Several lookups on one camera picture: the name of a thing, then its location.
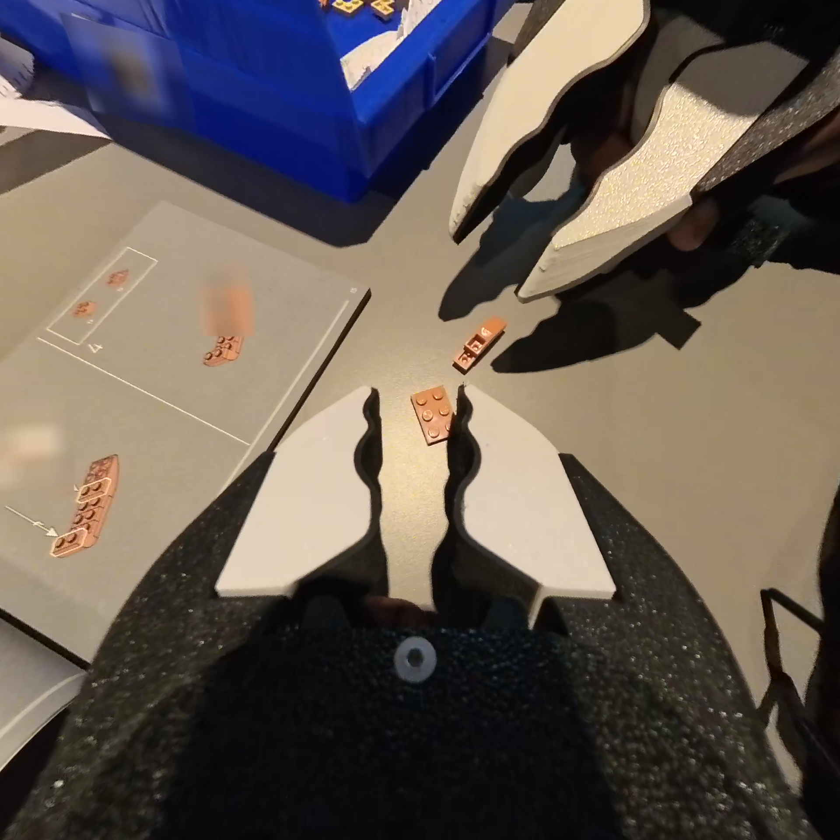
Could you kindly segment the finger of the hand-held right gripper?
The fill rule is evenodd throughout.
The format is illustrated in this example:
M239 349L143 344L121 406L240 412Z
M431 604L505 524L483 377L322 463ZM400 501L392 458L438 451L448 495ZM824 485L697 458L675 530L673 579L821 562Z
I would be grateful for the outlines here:
M563 97L648 26L650 2L561 2L500 77L461 172L448 222L460 243L539 162L563 127Z
M675 224L703 176L805 66L769 41L691 57L659 95L639 144L555 231L518 299L544 298L608 271Z

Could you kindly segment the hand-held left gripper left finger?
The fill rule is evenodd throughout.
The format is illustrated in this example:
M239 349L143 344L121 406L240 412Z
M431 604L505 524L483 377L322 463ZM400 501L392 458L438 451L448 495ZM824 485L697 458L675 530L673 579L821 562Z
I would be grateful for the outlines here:
M292 596L325 580L386 595L378 391L355 389L284 438L272 455L216 594Z

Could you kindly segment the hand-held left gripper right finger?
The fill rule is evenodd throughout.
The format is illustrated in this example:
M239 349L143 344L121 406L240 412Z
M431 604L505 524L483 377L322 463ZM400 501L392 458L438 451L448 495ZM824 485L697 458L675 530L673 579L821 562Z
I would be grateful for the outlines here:
M446 445L447 528L432 561L442 624L481 624L512 600L537 624L554 598L618 592L557 448L475 385L461 385Z

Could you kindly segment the brown plate toy brick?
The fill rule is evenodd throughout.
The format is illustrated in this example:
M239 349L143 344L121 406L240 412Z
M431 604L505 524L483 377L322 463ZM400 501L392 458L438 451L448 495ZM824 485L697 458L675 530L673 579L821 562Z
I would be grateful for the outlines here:
M411 404L427 446L448 440L455 411L442 385L411 394Z

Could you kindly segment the brown long toy brick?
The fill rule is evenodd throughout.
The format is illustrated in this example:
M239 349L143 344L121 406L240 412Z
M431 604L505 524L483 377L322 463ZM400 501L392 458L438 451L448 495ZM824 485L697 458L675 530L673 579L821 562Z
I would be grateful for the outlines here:
M473 369L478 360L487 355L489 349L498 342L507 326L507 321L499 317L488 318L481 323L455 355L453 366L456 370L466 374Z

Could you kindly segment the person's right hand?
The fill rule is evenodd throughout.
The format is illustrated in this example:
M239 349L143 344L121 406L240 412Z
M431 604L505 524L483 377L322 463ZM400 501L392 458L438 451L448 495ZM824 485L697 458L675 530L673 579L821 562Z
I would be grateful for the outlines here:
M682 253L701 247L711 236L720 219L717 202L705 198L689 211L667 232L671 246Z

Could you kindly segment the white paper slip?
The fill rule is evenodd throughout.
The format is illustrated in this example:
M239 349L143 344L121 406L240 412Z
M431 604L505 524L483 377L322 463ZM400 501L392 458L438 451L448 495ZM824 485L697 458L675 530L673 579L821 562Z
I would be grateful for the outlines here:
M393 18L382 21L389 24L396 19L397 27L368 38L341 58L347 88L353 91L365 81L439 4L439 1L397 2Z

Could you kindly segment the grey instruction booklet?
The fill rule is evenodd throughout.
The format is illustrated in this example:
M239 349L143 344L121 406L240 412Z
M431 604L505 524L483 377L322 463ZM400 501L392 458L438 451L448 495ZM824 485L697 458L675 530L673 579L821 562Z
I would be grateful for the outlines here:
M2 361L2 766L297 414L371 290L159 203Z

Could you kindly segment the pile of small toy bricks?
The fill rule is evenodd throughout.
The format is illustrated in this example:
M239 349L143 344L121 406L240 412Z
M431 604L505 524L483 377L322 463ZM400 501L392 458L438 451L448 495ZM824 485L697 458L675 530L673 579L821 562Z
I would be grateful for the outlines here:
M396 11L396 1L318 1L322 10L332 9L345 17L353 17L368 9L371 14L384 22L389 22Z

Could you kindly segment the blue storage bin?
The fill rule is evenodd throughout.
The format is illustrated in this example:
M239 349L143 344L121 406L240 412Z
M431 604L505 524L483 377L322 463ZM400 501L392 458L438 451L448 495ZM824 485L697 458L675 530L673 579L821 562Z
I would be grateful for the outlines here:
M392 189L480 97L513 2L434 2L371 74L342 58L397 35L363 3L2 1L2 33L82 85L107 119L178 129L345 202Z

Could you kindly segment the white paper bag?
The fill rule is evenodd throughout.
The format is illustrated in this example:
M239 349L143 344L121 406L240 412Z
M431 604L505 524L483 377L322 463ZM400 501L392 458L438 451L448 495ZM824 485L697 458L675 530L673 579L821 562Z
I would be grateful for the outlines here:
M110 140L92 113L59 101L27 99L35 79L35 58L1 37L1 125Z

